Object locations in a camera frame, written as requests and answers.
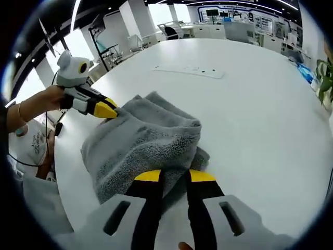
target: white t-shirt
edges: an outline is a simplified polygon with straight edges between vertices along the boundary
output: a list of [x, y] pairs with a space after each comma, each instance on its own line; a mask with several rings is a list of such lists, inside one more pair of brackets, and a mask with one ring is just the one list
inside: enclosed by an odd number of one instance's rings
[[[35, 120], [27, 123], [28, 131], [24, 136], [16, 137], [17, 159], [29, 165], [41, 165], [44, 162], [47, 145], [45, 126]], [[17, 169], [24, 174], [36, 176], [38, 167], [30, 167], [17, 162]]]

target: bracelet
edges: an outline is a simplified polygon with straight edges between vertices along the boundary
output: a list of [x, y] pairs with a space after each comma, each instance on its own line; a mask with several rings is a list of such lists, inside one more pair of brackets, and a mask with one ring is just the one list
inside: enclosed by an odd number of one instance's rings
[[19, 104], [19, 108], [18, 108], [18, 112], [19, 112], [19, 117], [20, 117], [20, 119], [22, 120], [22, 121], [24, 121], [24, 124], [25, 123], [28, 123], [27, 121], [25, 121], [23, 118], [22, 118], [22, 116], [21, 116], [21, 104], [22, 104], [23, 102], [21, 102], [20, 104]]

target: finger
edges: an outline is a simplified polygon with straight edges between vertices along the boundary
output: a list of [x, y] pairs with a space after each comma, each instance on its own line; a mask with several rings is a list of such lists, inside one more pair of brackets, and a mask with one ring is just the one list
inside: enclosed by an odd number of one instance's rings
[[192, 247], [190, 247], [189, 245], [187, 245], [185, 242], [179, 242], [178, 248], [180, 250], [193, 250]]

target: white table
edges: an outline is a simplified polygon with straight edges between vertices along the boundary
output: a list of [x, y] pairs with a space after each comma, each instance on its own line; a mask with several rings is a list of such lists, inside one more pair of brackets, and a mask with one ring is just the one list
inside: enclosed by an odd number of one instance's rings
[[[217, 80], [152, 71], [165, 64], [225, 75]], [[199, 146], [211, 156], [208, 172], [225, 194], [257, 211], [275, 233], [298, 236], [321, 208], [333, 164], [328, 116], [285, 56], [225, 40], [165, 41], [115, 67], [93, 88], [120, 106], [156, 90], [199, 118]], [[59, 192], [74, 230], [98, 207], [80, 149], [101, 121], [69, 110], [56, 139]], [[161, 220], [157, 244], [165, 244], [163, 249], [175, 249], [180, 240], [193, 242], [184, 203], [186, 198]]]

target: potted plant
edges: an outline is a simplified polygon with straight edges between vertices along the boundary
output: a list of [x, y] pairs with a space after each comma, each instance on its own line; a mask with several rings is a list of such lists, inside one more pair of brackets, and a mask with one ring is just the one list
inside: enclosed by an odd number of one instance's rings
[[[329, 74], [325, 74], [325, 66], [329, 70]], [[317, 60], [316, 77], [321, 83], [319, 87], [318, 98], [320, 102], [330, 109], [330, 104], [333, 101], [333, 65], [328, 61]]]

